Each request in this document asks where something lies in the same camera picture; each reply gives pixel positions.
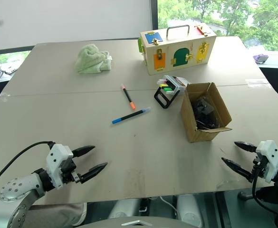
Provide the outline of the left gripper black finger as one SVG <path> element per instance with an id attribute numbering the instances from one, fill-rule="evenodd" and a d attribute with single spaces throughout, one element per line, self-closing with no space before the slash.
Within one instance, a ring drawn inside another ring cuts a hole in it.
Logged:
<path id="1" fill-rule="evenodd" d="M 104 162 L 101 164 L 96 165 L 95 167 L 89 169 L 89 171 L 83 175 L 79 175 L 81 184 L 89 181 L 90 179 L 94 178 L 98 175 L 106 166 L 108 162 Z"/>
<path id="2" fill-rule="evenodd" d="M 93 145 L 87 145 L 87 146 L 83 146 L 83 147 L 74 149 L 74 150 L 72 150 L 73 157 L 81 157 L 81 156 L 87 154 L 88 152 L 90 152 L 94 148 L 95 148 L 95 146 L 93 146 Z"/>

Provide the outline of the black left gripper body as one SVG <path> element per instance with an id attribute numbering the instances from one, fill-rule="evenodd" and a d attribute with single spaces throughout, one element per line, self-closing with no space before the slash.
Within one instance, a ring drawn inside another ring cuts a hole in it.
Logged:
<path id="1" fill-rule="evenodd" d="M 72 158 L 62 161 L 60 164 L 60 171 L 63 184 L 68 184 L 70 182 L 78 183 L 81 181 L 80 175 L 75 171 L 76 167 Z"/>

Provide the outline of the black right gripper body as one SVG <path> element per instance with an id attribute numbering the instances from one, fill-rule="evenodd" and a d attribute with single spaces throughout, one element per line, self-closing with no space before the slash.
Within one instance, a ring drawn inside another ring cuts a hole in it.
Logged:
<path id="1" fill-rule="evenodd" d="M 253 160 L 253 168 L 251 171 L 250 178 L 254 179 L 256 177 L 263 178 L 264 176 L 264 169 L 266 168 L 268 163 L 268 159 L 266 156 L 257 153 Z"/>

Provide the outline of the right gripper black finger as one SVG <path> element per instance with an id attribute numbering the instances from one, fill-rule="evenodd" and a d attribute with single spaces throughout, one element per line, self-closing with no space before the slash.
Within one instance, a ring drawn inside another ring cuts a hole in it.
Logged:
<path id="1" fill-rule="evenodd" d="M 236 172 L 237 174 L 241 175 L 242 177 L 244 177 L 246 180 L 248 180 L 250 183 L 253 182 L 253 177 L 251 172 L 243 169 L 239 164 L 235 163 L 232 160 L 229 160 L 227 158 L 221 157 L 221 160 L 230 168 L 232 169 L 234 172 Z"/>
<path id="2" fill-rule="evenodd" d="M 249 142 L 235 141 L 234 144 L 247 152 L 256 152 L 257 149 L 257 146 Z"/>

